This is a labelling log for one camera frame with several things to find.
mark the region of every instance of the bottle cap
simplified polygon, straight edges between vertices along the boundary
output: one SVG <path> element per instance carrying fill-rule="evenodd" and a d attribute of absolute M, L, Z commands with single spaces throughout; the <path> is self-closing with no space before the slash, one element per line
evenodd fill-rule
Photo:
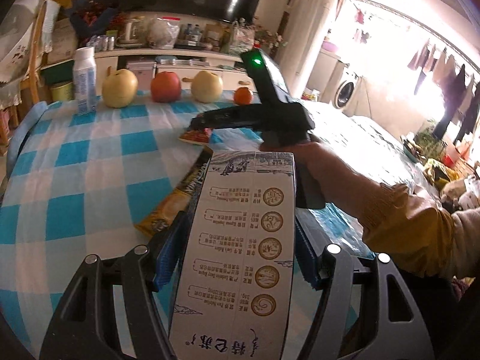
<path fill-rule="evenodd" d="M 84 59 L 93 58 L 95 49 L 93 47 L 82 47 L 75 51 L 75 61 L 82 61 Z"/>

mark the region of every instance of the silver screw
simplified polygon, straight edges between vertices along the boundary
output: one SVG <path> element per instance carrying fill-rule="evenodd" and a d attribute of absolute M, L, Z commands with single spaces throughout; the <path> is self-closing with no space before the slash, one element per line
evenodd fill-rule
<path fill-rule="evenodd" d="M 89 254 L 88 256 L 85 257 L 85 262 L 87 264 L 93 264 L 97 262 L 97 256 L 94 254 Z"/>
<path fill-rule="evenodd" d="M 133 251 L 135 254 L 145 254 L 148 252 L 148 248 L 145 245 L 138 245 Z"/>
<path fill-rule="evenodd" d="M 378 255 L 378 259 L 383 262 L 384 264 L 388 264 L 390 262 L 390 256 L 385 253 L 380 253 Z"/>
<path fill-rule="evenodd" d="M 341 249 L 338 245 L 330 244 L 327 246 L 327 250 L 332 254 L 339 254 Z"/>

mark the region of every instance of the beige curtain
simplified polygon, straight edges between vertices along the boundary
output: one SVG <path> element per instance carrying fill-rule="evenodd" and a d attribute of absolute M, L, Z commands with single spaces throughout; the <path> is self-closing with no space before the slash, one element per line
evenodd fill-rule
<path fill-rule="evenodd" d="M 301 97 L 311 71 L 335 20 L 338 0 L 292 0 L 285 30 L 288 45 L 277 61 L 293 97 Z"/>

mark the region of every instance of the person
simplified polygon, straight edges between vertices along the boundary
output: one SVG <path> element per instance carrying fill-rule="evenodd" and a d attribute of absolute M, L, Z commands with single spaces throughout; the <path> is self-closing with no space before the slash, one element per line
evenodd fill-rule
<path fill-rule="evenodd" d="M 365 177 L 323 142 L 263 151 L 294 154 L 318 181 L 325 201 L 357 218 L 363 242 L 389 254 L 400 269 L 420 278 L 475 277 L 480 259 L 480 209 L 449 214 L 417 187 L 388 186 Z"/>

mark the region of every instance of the blue and white tablecloth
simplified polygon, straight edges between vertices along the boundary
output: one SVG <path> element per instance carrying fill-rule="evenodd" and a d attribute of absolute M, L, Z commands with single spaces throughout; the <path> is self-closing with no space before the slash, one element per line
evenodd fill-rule
<path fill-rule="evenodd" d="M 0 309 L 34 356 L 85 256 L 122 256 L 148 242 L 133 223 L 172 191 L 201 151 L 179 135 L 199 112 L 231 106 L 231 95 L 225 92 L 222 102 L 213 104 L 193 102 L 187 92 L 170 104 L 138 96 L 123 109 L 100 102 L 96 112 L 83 116 L 76 115 L 75 102 L 64 102 L 45 112 L 18 158 L 0 209 Z M 316 134 L 358 171 L 390 184 L 414 179 L 401 146 L 387 150 L 385 139 L 366 133 L 327 104 L 308 105 Z M 217 130 L 210 146 L 256 150 L 260 142 L 248 129 Z M 317 218 L 332 239 L 369 253 L 353 218 L 333 205 L 322 211 Z M 295 272 L 285 358 L 298 354 L 320 296 L 297 265 Z M 115 294 L 121 304 L 121 290 Z M 163 317 L 170 294 L 166 286 L 158 295 Z M 123 312 L 117 314 L 122 349 L 133 354 L 124 310 L 118 310 Z"/>

